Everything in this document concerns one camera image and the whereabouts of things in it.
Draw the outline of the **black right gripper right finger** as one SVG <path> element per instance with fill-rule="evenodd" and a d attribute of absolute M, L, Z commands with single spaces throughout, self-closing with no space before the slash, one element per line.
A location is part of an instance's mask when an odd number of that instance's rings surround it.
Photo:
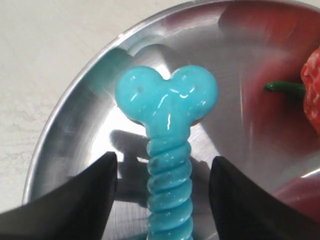
<path fill-rule="evenodd" d="M 280 202 L 217 156 L 210 170 L 210 207 L 221 240 L 318 240 L 320 225 Z"/>

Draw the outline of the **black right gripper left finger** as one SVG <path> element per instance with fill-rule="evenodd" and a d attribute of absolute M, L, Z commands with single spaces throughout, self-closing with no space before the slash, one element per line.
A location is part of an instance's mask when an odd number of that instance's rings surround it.
<path fill-rule="evenodd" d="M 2 240 L 100 240 L 115 199 L 117 157 L 106 152 L 65 184 L 0 215 Z"/>

